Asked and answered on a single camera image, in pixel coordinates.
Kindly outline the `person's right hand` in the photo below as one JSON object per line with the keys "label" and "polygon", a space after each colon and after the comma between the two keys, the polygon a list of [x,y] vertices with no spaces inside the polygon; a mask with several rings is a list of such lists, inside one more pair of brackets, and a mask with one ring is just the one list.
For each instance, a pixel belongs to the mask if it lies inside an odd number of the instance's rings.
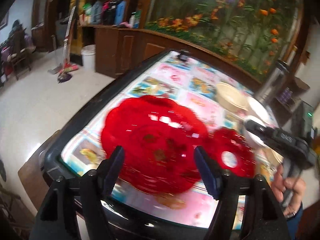
{"label": "person's right hand", "polygon": [[306,191],[305,181],[298,177],[287,177],[283,178],[284,168],[280,164],[277,167],[277,171],[273,176],[273,181],[271,183],[271,189],[278,202],[282,203],[285,199],[284,193],[289,191],[291,194],[291,199],[283,211],[283,215],[287,218],[295,216],[301,205]]}

